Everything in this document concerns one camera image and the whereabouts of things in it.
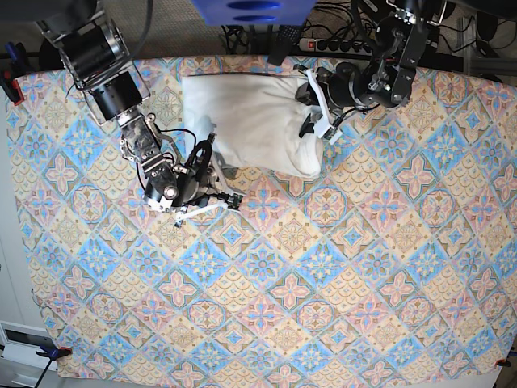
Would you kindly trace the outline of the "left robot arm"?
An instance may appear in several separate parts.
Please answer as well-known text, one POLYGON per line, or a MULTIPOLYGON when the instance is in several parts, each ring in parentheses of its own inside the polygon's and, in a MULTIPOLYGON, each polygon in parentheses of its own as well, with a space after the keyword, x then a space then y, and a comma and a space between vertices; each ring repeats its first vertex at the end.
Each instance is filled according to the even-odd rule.
POLYGON ((310 113, 306 117, 299 137, 313 134, 333 143, 341 136, 340 126, 348 117, 379 106, 397 108, 408 103, 429 31, 441 22, 439 9, 445 2, 387 1, 386 6, 388 10, 375 22, 372 36, 361 20, 359 2, 351 2, 353 24, 371 49, 367 67, 360 69, 342 61, 333 71, 323 67, 298 69, 307 82, 297 90, 296 100, 320 111, 319 116, 310 113))

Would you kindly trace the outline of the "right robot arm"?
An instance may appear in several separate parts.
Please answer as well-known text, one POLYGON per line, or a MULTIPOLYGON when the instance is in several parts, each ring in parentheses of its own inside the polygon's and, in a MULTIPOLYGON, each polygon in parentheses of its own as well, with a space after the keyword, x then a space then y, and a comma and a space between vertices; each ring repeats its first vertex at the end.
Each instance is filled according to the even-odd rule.
POLYGON ((125 44, 101 2, 38 1, 31 9, 96 121, 120 127, 121 153, 136 163, 145 183, 142 199, 152 210, 184 219, 191 206, 204 211, 211 199, 238 209, 242 195, 225 182, 212 148, 214 133, 196 138, 186 158, 178 150, 162 152, 162 144, 174 147, 174 140, 159 129, 154 114, 140 112, 149 91, 132 60, 136 51, 125 44))

